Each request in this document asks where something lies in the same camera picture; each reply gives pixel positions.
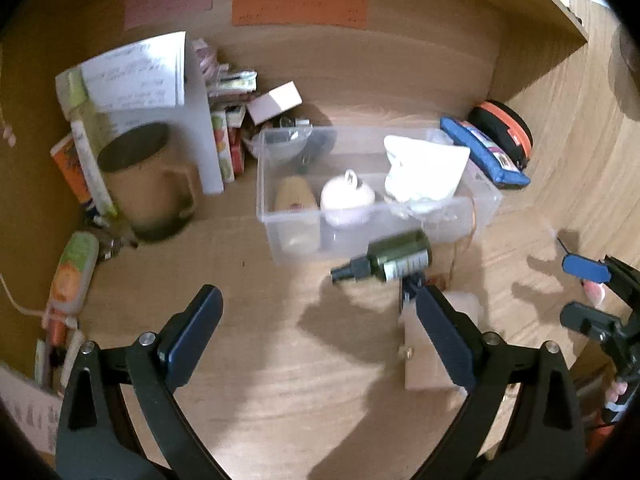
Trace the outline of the dark green spray bottle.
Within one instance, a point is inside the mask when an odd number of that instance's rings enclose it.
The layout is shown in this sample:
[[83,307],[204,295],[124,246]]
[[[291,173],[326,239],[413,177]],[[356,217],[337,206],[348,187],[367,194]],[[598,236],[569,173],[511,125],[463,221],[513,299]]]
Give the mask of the dark green spray bottle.
[[371,242],[364,255],[332,269],[330,275],[333,283],[367,278],[385,283],[421,272],[431,262],[431,242],[418,229]]

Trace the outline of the white cloth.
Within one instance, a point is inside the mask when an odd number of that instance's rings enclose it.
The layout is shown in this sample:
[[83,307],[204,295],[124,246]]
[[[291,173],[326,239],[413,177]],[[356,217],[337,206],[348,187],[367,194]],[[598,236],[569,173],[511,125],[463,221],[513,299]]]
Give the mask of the white cloth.
[[457,191],[470,158],[466,146],[406,136],[386,136],[384,148],[390,161],[385,192],[399,203],[448,200]]

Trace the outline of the cream lotion bottle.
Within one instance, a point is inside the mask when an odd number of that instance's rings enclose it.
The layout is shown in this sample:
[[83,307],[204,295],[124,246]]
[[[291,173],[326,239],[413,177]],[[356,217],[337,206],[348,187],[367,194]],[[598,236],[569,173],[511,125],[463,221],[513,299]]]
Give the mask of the cream lotion bottle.
[[320,248],[319,206],[304,177],[286,177],[278,185],[274,211],[283,214],[278,225],[279,240],[290,255],[310,255]]

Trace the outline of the black orange zip case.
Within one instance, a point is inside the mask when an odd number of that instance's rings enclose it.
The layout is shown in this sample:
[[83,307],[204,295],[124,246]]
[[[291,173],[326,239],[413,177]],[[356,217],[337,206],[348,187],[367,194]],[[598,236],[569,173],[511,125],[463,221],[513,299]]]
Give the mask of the black orange zip case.
[[533,136],[529,126],[512,108],[496,100],[487,100],[472,108],[468,122],[498,144],[519,170],[527,167],[533,153]]

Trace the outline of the orange green tube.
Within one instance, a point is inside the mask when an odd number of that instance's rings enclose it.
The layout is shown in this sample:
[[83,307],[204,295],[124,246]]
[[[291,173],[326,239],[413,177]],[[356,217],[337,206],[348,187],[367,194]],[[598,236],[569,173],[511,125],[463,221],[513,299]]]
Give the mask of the orange green tube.
[[98,261],[99,248],[99,241],[93,234],[73,232],[58,260],[50,287],[48,306],[53,311],[78,315],[82,310]]

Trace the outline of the brown ceramic mug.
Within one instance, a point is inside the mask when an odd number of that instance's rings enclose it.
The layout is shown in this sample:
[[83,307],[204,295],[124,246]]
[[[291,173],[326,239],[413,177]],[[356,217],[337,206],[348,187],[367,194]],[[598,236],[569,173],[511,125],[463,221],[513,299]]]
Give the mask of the brown ceramic mug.
[[182,158],[164,122],[111,140],[99,152],[98,165],[112,200],[142,242],[174,236],[198,209],[198,168]]

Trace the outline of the clear plastic storage bin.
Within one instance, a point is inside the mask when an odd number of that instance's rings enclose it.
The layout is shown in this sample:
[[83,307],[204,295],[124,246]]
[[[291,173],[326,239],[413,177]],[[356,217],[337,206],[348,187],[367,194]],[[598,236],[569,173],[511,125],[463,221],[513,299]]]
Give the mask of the clear plastic storage bin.
[[423,230],[472,240],[502,194],[437,127],[296,126],[258,134],[256,214],[277,263],[349,259]]

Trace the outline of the white file holder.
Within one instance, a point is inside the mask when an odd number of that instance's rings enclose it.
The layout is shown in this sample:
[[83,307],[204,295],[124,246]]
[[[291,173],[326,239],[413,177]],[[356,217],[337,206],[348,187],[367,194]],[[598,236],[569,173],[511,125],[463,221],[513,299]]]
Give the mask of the white file holder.
[[173,108],[145,108],[144,110],[119,110],[107,115],[107,125],[113,138],[150,122],[166,122],[170,125],[171,142],[180,155],[198,168],[205,195],[224,192],[216,148],[214,128],[205,82],[198,55],[189,39],[184,45],[184,104]]

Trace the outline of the glass bowl with trinkets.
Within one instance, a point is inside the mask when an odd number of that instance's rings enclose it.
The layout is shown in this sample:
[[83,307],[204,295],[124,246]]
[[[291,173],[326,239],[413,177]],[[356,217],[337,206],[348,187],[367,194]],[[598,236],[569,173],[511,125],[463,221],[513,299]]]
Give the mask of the glass bowl with trinkets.
[[241,139],[254,159],[266,158],[272,162],[288,162],[299,155],[311,135],[308,119],[288,119],[243,130]]

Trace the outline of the small white cardboard box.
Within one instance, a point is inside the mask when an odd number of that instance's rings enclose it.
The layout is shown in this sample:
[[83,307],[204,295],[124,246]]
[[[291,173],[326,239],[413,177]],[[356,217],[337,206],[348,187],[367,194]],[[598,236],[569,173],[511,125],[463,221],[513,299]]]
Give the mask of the small white cardboard box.
[[251,100],[246,109],[255,125],[260,125],[303,103],[293,81],[281,84],[262,96]]

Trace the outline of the white paper sheet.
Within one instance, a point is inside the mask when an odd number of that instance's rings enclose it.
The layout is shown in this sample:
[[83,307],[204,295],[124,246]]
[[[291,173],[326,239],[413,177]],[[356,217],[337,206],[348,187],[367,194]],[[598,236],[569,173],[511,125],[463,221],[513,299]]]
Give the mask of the white paper sheet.
[[186,33],[171,32],[104,52],[80,64],[99,112],[175,108],[184,104]]

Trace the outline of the stack of booklets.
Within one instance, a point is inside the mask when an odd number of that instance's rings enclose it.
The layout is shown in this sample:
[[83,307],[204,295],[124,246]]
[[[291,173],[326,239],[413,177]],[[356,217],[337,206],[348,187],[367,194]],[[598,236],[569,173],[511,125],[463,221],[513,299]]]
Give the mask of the stack of booklets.
[[219,62],[217,50],[202,38],[192,46],[205,81],[221,177],[231,183],[245,168],[241,130],[247,103],[257,91],[257,73]]

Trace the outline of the orange sticky note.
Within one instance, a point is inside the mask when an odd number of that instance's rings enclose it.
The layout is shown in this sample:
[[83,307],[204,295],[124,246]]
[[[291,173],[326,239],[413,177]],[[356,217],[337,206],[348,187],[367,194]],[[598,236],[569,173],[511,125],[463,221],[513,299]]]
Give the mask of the orange sticky note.
[[233,26],[368,26],[368,0],[232,0]]

